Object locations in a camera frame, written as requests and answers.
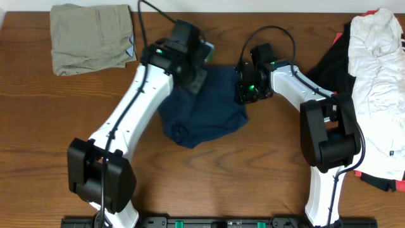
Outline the navy blue shorts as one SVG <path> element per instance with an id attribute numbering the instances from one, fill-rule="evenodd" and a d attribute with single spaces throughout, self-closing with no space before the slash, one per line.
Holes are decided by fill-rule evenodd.
<path id="1" fill-rule="evenodd" d="M 160 104 L 163 132 L 177 145 L 198 144 L 233 133 L 247 121 L 243 104 L 235 102 L 240 76 L 232 66 L 207 66 L 207 77 L 199 93 L 175 86 Z"/>

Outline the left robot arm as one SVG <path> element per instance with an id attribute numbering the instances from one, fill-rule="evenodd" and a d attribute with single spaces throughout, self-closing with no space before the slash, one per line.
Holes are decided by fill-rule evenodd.
<path id="1" fill-rule="evenodd" d="M 199 92 L 207 76 L 203 64 L 213 50 L 202 31 L 183 20 L 175 21 L 168 38 L 144 48 L 135 77 L 112 114 L 88 140 L 75 138 L 67 149 L 69 190 L 97 212 L 90 219 L 64 219 L 62 227 L 137 225 L 135 147 L 174 86 Z"/>

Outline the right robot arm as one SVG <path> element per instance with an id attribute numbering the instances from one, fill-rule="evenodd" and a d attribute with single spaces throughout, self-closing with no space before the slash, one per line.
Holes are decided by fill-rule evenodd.
<path id="1" fill-rule="evenodd" d="M 238 102 L 279 94 L 298 110 L 301 151 L 311 167 L 306 218 L 311 227 L 338 227 L 342 181 L 360 164 L 355 157 L 364 157 L 352 99 L 316 85 L 293 62 L 277 59 L 268 43 L 252 48 L 250 55 L 251 63 L 240 59 L 236 66 Z"/>

